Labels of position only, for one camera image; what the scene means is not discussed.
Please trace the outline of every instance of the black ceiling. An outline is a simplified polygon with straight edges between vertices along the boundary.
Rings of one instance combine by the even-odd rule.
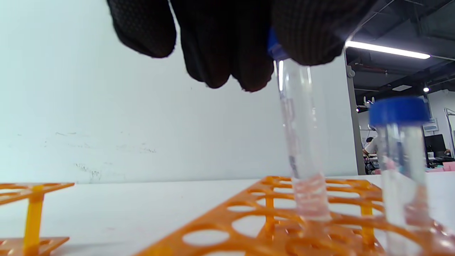
[[[455,0],[380,0],[352,40],[432,55],[421,60],[348,48],[358,105],[364,96],[422,95],[425,84],[430,92],[455,91]],[[403,84],[412,88],[392,90]]]

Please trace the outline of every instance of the computer monitor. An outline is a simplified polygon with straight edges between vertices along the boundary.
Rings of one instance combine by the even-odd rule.
[[[442,134],[425,136],[426,152],[434,152],[435,156],[443,157],[446,150]]]

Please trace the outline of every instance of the blue cap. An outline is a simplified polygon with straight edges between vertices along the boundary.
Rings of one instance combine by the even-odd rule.
[[[418,97],[394,97],[378,100],[369,110],[372,126],[422,125],[430,120],[424,100]]]
[[[268,34],[268,54],[276,61],[283,61],[289,58],[283,47],[278,43],[277,35],[273,29]]]

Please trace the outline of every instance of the test tube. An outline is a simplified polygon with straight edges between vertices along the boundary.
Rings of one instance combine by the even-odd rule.
[[[385,217],[393,225],[429,234],[422,125],[429,110],[418,97],[395,97],[375,102],[370,125],[378,136],[377,155],[382,175]],[[417,255],[421,249],[394,232],[387,233],[388,255]]]
[[[310,67],[290,59],[273,30],[268,46],[275,60],[297,213],[307,221],[331,220]]]

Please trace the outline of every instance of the finger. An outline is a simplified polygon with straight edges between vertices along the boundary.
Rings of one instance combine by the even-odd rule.
[[[224,85],[230,76],[227,0],[171,0],[180,25],[187,71],[210,88]]]
[[[177,33],[167,0],[107,0],[119,40],[154,58],[172,53]]]
[[[339,56],[345,41],[377,0],[275,1],[272,23],[286,52],[302,65],[320,65]]]
[[[266,0],[235,1],[235,42],[232,75],[247,92],[264,88],[273,73],[267,52],[270,3]]]

